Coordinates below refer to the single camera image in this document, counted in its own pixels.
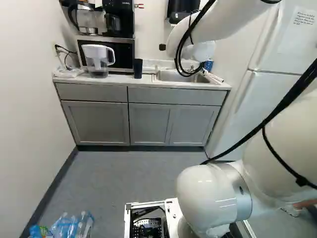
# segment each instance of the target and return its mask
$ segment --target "wall outlet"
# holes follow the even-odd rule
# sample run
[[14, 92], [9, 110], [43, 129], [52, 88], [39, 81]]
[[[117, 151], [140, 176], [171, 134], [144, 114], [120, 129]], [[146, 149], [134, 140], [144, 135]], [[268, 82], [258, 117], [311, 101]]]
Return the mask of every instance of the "wall outlet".
[[58, 56], [58, 53], [57, 53], [56, 48], [55, 48], [55, 45], [56, 45], [56, 42], [52, 42], [52, 43], [51, 43], [53, 55], [54, 55], [54, 56]]

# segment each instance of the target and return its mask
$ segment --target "power cord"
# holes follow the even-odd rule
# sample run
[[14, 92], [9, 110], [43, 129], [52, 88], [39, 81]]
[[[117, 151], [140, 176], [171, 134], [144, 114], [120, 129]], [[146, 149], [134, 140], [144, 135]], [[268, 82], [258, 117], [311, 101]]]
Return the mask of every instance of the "power cord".
[[203, 67], [204, 67], [204, 63], [200, 63], [199, 67], [194, 69], [194, 70], [189, 70], [186, 71], [181, 63], [181, 54], [182, 54], [182, 49], [185, 45], [186, 40], [190, 37], [191, 38], [191, 33], [194, 30], [194, 28], [196, 27], [196, 25], [198, 24], [198, 22], [202, 19], [202, 17], [205, 15], [205, 13], [209, 10], [209, 8], [213, 5], [213, 3], [215, 2], [215, 0], [209, 0], [206, 5], [203, 7], [203, 9], [199, 12], [199, 14], [197, 15], [197, 17], [195, 18], [195, 20], [193, 21], [192, 24], [190, 24], [189, 22], [189, 27], [186, 30], [186, 32], [184, 33], [183, 37], [181, 38], [178, 47], [176, 49], [176, 55], [175, 55], [175, 66], [176, 66], [176, 70], [177, 72], [182, 75], [183, 77], [190, 77], [196, 73], [198, 73]]
[[273, 154], [273, 156], [277, 159], [277, 161], [296, 178], [296, 183], [299, 186], [309, 186], [311, 188], [317, 189], [317, 185], [308, 181], [304, 176], [301, 176], [297, 172], [295, 172], [289, 165], [287, 165], [282, 158], [278, 155], [278, 153], [273, 149], [271, 144], [269, 143], [267, 136], [265, 134], [265, 126], [276, 117], [281, 111], [287, 108], [292, 102], [294, 102], [302, 92], [314, 81], [317, 77], [317, 59], [309, 66], [309, 68], [303, 73], [303, 75], [297, 80], [297, 82], [293, 85], [293, 87], [288, 91], [288, 93], [284, 96], [284, 98], [280, 101], [280, 103], [274, 108], [274, 110], [253, 130], [251, 130], [247, 135], [245, 135], [241, 140], [235, 143], [226, 151], [220, 153], [217, 156], [214, 156], [204, 162], [201, 165], [206, 165], [207, 163], [217, 160], [233, 150], [237, 149], [239, 146], [247, 142], [250, 138], [252, 138], [255, 134], [257, 134], [260, 130], [262, 130], [264, 141]]
[[145, 229], [145, 227], [143, 225], [140, 225], [139, 226], [139, 237], [142, 237], [141, 236], [141, 232], [143, 231], [142, 228]]
[[231, 232], [227, 232], [226, 234], [223, 235], [222, 238], [234, 238], [234, 236], [231, 234]]
[[[189, 22], [188, 22], [188, 28], [190, 27], [190, 24], [192, 23], [192, 14], [198, 12], [199, 10], [194, 10], [194, 11], [191, 11], [190, 12], [190, 15], [189, 15]], [[189, 39], [190, 39], [190, 42], [192, 43], [192, 45], [194, 44], [193, 43], [193, 38], [192, 38], [192, 34], [189, 35]]]
[[65, 50], [65, 51], [67, 51], [67, 54], [65, 55], [65, 58], [64, 58], [64, 64], [65, 64], [65, 67], [67, 68], [67, 70], [71, 70], [71, 68], [68, 67], [67, 64], [66, 64], [66, 58], [69, 56], [70, 53], [75, 54], [75, 55], [77, 55], [78, 53], [77, 53], [77, 52], [70, 51], [70, 50], [64, 48], [63, 46], [60, 46], [60, 45], [55, 44], [55, 50], [56, 50], [56, 52], [64, 52], [64, 51], [59, 50], [58, 48], [61, 48], [61, 49]]

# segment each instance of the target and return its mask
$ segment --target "coffee maker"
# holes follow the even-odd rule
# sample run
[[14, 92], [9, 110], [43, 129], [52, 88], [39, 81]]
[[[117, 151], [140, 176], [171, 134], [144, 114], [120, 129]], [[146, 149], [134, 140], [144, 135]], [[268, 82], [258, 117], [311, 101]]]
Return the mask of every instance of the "coffee maker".
[[106, 28], [104, 36], [134, 38], [133, 0], [103, 0]]
[[67, 1], [68, 17], [81, 35], [134, 38], [133, 0], [102, 0], [102, 7], [83, 0]]

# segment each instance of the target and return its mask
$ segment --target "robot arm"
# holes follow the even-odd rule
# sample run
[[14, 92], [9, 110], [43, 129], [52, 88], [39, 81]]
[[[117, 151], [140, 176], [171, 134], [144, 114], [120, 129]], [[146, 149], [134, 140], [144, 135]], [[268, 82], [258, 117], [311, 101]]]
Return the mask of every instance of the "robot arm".
[[[218, 0], [207, 11], [192, 32], [193, 46], [187, 39], [182, 57], [206, 61], [214, 52], [215, 40], [227, 38], [245, 26], [248, 22], [274, 6], [281, 0]], [[170, 33], [167, 43], [167, 54], [174, 58], [177, 46], [191, 23], [199, 13], [181, 20]]]
[[[299, 98], [265, 127], [275, 151], [314, 184], [316, 105], [317, 89]], [[209, 234], [214, 235], [215, 227], [316, 197], [316, 189], [299, 186], [296, 178], [277, 161], [261, 131], [249, 141], [241, 160], [189, 167], [177, 179], [177, 198], [183, 216], [201, 238], [213, 237]]]
[[[280, 0], [215, 2], [192, 31], [194, 44], [190, 45], [187, 39], [182, 57], [209, 59], [212, 47], [208, 42], [229, 37], [278, 2]], [[169, 56], [175, 56], [188, 25], [189, 17], [171, 32], [166, 44]], [[315, 78], [317, 69], [310, 74]], [[314, 184], [317, 184], [316, 105], [317, 90], [285, 108], [266, 125], [266, 136], [275, 151], [294, 171]], [[258, 132], [249, 141], [242, 160], [184, 170], [177, 179], [177, 197], [186, 222], [199, 237], [205, 238], [212, 237], [215, 227], [258, 216], [286, 204], [314, 199], [317, 190], [299, 186], [296, 178], [268, 149], [263, 133]]]

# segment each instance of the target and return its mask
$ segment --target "water bottle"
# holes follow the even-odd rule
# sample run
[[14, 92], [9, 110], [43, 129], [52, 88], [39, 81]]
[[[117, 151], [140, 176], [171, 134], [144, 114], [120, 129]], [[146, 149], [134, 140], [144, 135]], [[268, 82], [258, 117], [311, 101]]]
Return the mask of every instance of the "water bottle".
[[90, 212], [82, 211], [78, 218], [76, 238], [90, 238], [95, 219]]
[[39, 226], [37, 225], [31, 226], [29, 231], [30, 231], [31, 238], [42, 238], [42, 234], [41, 234], [41, 230]]
[[213, 60], [206, 61], [204, 66], [205, 70], [207, 70], [210, 73], [212, 69], [212, 65], [213, 65]]

